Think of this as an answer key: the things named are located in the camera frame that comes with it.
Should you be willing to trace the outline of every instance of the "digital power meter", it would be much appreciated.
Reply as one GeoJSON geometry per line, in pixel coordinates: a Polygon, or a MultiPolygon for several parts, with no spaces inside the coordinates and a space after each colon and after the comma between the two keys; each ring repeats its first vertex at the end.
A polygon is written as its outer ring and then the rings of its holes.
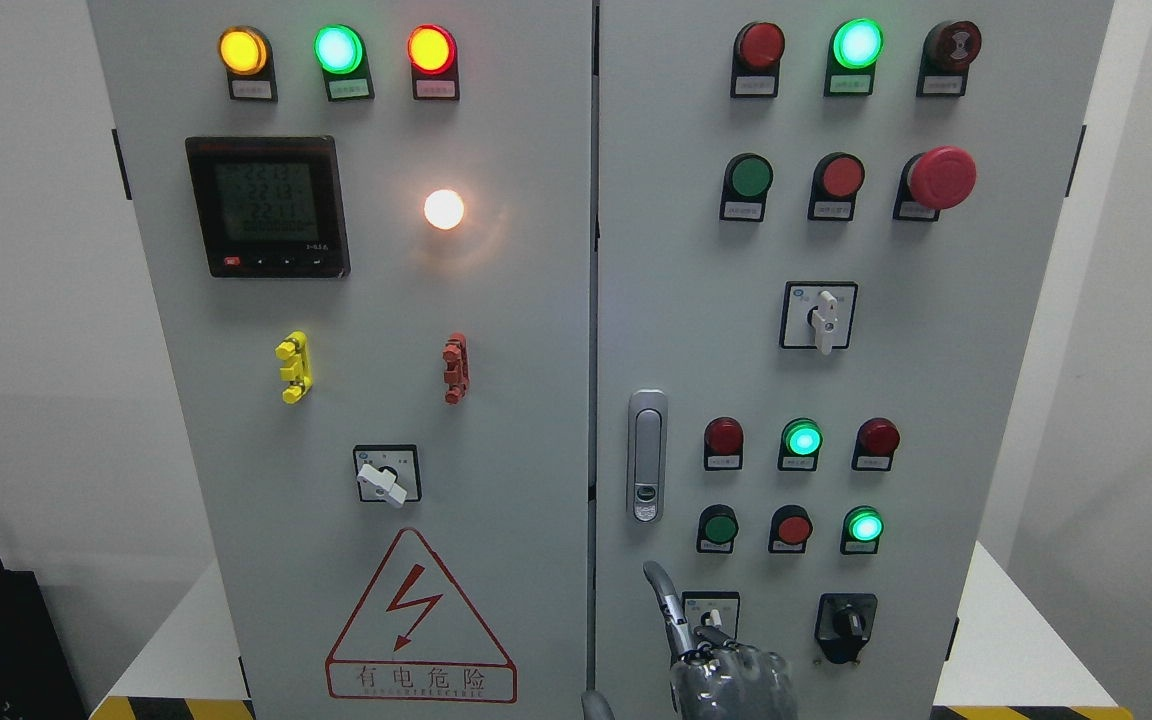
{"type": "Polygon", "coordinates": [[[189,137],[184,149],[212,275],[349,274],[332,136],[189,137]]]}

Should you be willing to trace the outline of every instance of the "yellow indicator light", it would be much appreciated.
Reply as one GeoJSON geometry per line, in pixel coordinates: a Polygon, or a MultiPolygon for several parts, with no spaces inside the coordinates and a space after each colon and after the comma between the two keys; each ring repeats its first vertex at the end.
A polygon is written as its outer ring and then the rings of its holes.
{"type": "Polygon", "coordinates": [[[270,45],[259,29],[233,26],[220,33],[220,61],[236,76],[253,76],[270,62],[270,45]]]}
{"type": "Polygon", "coordinates": [[[465,202],[454,190],[434,190],[425,199],[425,219],[440,232],[448,232],[465,219],[465,202]]]}
{"type": "Polygon", "coordinates": [[[417,26],[407,37],[407,55],[422,73],[435,76],[452,68],[456,60],[456,41],[440,26],[417,26]]]}

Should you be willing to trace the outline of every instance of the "red push button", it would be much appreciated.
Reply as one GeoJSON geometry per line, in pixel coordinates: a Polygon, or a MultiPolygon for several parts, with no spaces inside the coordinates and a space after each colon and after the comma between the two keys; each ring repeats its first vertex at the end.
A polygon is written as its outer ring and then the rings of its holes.
{"type": "Polygon", "coordinates": [[[980,29],[970,20],[938,24],[927,33],[923,53],[942,70],[963,73],[980,54],[980,29]]]}
{"type": "Polygon", "coordinates": [[[745,430],[735,418],[717,418],[705,429],[705,445],[714,455],[736,455],[745,442],[745,430]]]}
{"type": "Polygon", "coordinates": [[[809,537],[812,537],[812,521],[799,516],[781,520],[776,528],[776,538],[785,544],[803,544],[809,537]]]}
{"type": "Polygon", "coordinates": [[[975,160],[961,147],[934,147],[914,161],[905,182],[910,195],[924,209],[954,209],[972,195],[975,160]]]}
{"type": "Polygon", "coordinates": [[[865,167],[855,156],[835,152],[820,160],[817,177],[820,190],[833,197],[850,197],[865,182],[865,167]]]}
{"type": "Polygon", "coordinates": [[[749,23],[736,37],[736,56],[751,70],[767,70],[785,54],[785,33],[776,23],[749,23]]]}
{"type": "Polygon", "coordinates": [[[900,447],[900,430],[887,418],[865,420],[857,437],[867,455],[888,456],[900,447]]]}

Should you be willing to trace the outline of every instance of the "lightning bolt symbol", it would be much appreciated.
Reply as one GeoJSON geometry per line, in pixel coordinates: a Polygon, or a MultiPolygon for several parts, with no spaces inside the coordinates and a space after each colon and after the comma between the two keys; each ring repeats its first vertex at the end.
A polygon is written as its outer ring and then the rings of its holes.
{"type": "Polygon", "coordinates": [[[401,588],[397,589],[397,592],[394,593],[393,600],[389,600],[389,607],[385,609],[385,612],[393,612],[393,611],[401,611],[404,607],[412,607],[416,605],[425,606],[425,609],[420,612],[419,617],[416,619],[411,628],[407,628],[407,632],[399,635],[397,638],[394,639],[394,652],[399,652],[400,650],[402,650],[403,646],[406,646],[407,643],[411,642],[411,634],[414,630],[416,630],[416,626],[419,626],[420,621],[425,620],[425,616],[429,615],[429,612],[434,609],[434,606],[438,605],[438,601],[444,599],[444,593],[439,593],[439,594],[431,594],[430,597],[422,597],[419,598],[419,600],[408,600],[403,602],[403,596],[407,594],[407,591],[410,591],[410,589],[412,589],[412,585],[416,584],[416,581],[420,578],[420,575],[423,573],[425,573],[424,564],[412,564],[411,571],[407,574],[407,579],[403,579],[403,584],[401,585],[401,588]]]}

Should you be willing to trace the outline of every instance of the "green push button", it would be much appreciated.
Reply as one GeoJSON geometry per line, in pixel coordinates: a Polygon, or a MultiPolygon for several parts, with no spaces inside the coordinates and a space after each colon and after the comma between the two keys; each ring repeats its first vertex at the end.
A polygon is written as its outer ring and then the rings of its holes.
{"type": "Polygon", "coordinates": [[[785,449],[791,455],[812,455],[820,450],[820,427],[814,420],[801,418],[785,429],[785,449]]]}
{"type": "Polygon", "coordinates": [[[772,164],[758,156],[745,156],[732,168],[732,190],[744,197],[758,197],[772,187],[772,164]]]}
{"type": "Polygon", "coordinates": [[[707,541],[727,544],[736,537],[736,520],[726,515],[717,515],[705,521],[704,536],[707,541]]]}

